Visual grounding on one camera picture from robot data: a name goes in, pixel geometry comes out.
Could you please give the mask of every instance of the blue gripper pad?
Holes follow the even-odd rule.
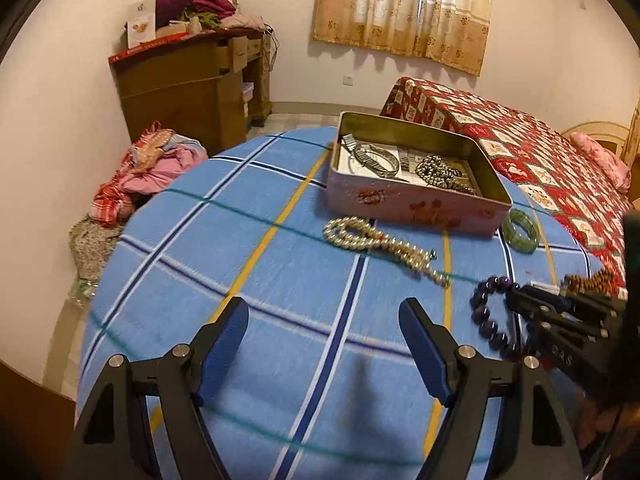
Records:
[[[220,390],[248,325],[249,306],[240,300],[202,364],[202,379],[196,394],[203,402],[213,399]]]
[[[447,383],[447,366],[407,300],[400,304],[398,321],[422,382],[432,397],[447,406],[453,396]]]

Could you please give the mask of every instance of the metal screw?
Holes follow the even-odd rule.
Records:
[[[471,359],[475,357],[476,349],[469,345],[462,345],[458,347],[458,353],[466,359]]]
[[[109,357],[109,366],[111,368],[117,368],[124,362],[124,356],[120,354],[112,355]]]
[[[189,354],[189,345],[185,345],[184,343],[180,343],[179,345],[174,346],[174,349],[171,350],[171,353],[176,357],[185,357],[185,355]]]
[[[532,370],[535,370],[540,366],[540,361],[538,361],[535,357],[533,357],[533,355],[527,355],[523,361],[524,361],[524,365],[527,368],[531,368]]]

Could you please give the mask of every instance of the blue plaid bed sheet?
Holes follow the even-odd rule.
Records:
[[[186,173],[130,219],[106,267],[82,345],[78,410],[109,356],[154,358],[189,342],[225,297],[305,175],[328,149],[335,128],[263,136]],[[323,201],[328,162],[313,175],[267,245],[240,295],[249,327],[218,396],[203,409],[234,480],[413,480],[428,450],[434,412],[398,327],[398,306],[415,296],[443,323],[441,287],[385,258],[345,251],[321,239],[335,215]],[[514,206],[529,201],[503,179]],[[551,216],[537,211],[546,247],[511,251],[499,234],[450,234],[450,331],[498,358],[470,320],[474,283],[491,274],[551,283],[567,273],[590,276],[602,264]],[[377,224],[443,254],[442,233]],[[436,266],[442,268],[443,258]],[[513,331],[499,296],[492,317]],[[574,416],[577,390],[552,380]],[[150,413],[158,403],[149,399]],[[484,477],[499,399],[490,399],[469,473]],[[179,478],[162,424],[154,443],[165,478]]]

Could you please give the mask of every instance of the wooden bed frame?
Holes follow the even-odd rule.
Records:
[[[574,132],[587,134],[604,148],[620,156],[629,134],[629,128],[610,121],[589,121],[587,123],[576,124],[572,128],[562,132],[561,135],[568,139],[569,134]]]

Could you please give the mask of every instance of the beige curtain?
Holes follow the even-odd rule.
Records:
[[[631,167],[636,160],[636,154],[638,153],[638,146],[640,145],[640,101],[636,106],[636,111],[631,119],[631,126],[629,127],[629,135],[626,138],[626,143],[622,148],[622,154],[620,158],[625,162],[628,167]]]
[[[480,75],[490,15],[491,0],[317,0],[313,38]]]

